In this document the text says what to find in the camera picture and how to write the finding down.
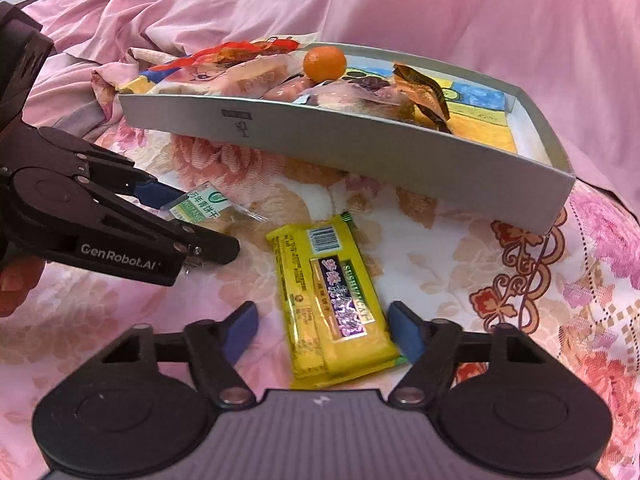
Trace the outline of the person's left hand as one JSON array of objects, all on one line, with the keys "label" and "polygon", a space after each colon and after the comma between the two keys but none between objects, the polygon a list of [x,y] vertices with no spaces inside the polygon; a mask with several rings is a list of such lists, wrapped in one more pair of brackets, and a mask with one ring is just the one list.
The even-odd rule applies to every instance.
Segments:
[{"label": "person's left hand", "polygon": [[7,318],[24,304],[38,285],[46,262],[38,257],[20,257],[1,270],[0,316]]}]

